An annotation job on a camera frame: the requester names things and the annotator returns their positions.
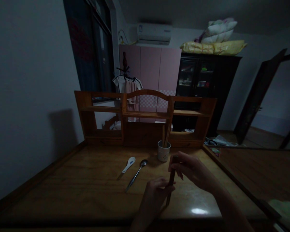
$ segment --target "window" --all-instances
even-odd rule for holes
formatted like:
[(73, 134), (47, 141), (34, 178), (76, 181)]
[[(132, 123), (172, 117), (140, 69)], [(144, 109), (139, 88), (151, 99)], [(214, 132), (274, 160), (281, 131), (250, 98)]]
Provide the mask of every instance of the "window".
[(82, 91), (115, 92), (111, 15), (104, 0), (63, 0)]

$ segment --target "glass cabinet door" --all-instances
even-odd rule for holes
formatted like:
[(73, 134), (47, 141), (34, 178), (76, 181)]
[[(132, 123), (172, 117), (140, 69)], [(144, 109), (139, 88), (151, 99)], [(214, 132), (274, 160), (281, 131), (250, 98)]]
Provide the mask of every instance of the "glass cabinet door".
[[(196, 66), (196, 61), (181, 60), (176, 96), (191, 96)], [(184, 109), (187, 108), (187, 104), (188, 102), (175, 102), (174, 107), (176, 109)]]
[(214, 70), (214, 62), (200, 61), (198, 79), (193, 85), (195, 97), (208, 97), (209, 89), (213, 80)]

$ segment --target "chopsticks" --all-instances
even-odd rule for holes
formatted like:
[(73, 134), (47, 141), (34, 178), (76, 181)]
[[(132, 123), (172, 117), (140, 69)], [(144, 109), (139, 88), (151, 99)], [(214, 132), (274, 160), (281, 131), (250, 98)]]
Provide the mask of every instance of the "chopsticks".
[(162, 147), (164, 148), (164, 125), (162, 126)]
[(170, 136), (170, 133), (171, 133), (171, 127), (168, 128), (168, 131), (167, 131), (167, 137), (165, 138), (165, 142), (164, 142), (164, 145), (163, 147), (166, 148), (167, 145), (168, 145), (168, 140), (169, 140), (169, 136)]
[[(177, 155), (173, 156), (172, 163), (178, 163), (178, 162), (179, 162), (178, 161), (178, 156)], [(168, 183), (167, 187), (173, 185), (175, 172), (176, 172), (175, 169), (171, 169), (170, 180), (169, 180), (169, 183)], [(169, 193), (168, 198), (167, 198), (167, 206), (170, 204), (170, 200), (171, 200), (171, 193)]]

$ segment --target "pink wardrobe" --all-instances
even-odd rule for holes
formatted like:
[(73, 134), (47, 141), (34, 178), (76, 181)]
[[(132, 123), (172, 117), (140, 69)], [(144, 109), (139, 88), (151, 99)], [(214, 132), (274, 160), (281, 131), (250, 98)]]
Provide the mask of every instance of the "pink wardrobe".
[[(120, 65), (126, 52), (131, 77), (140, 79), (144, 89), (157, 90), (175, 96), (181, 49), (119, 45)], [(151, 95), (140, 97), (140, 111), (166, 112), (167, 102)], [(140, 118), (140, 122), (165, 121), (164, 119)]]

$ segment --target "air conditioner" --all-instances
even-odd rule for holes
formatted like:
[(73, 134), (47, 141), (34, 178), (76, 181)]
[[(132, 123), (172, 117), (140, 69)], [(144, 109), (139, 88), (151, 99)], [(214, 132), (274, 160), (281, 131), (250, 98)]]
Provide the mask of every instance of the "air conditioner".
[(169, 45), (172, 26), (162, 24), (138, 24), (138, 40), (144, 44)]

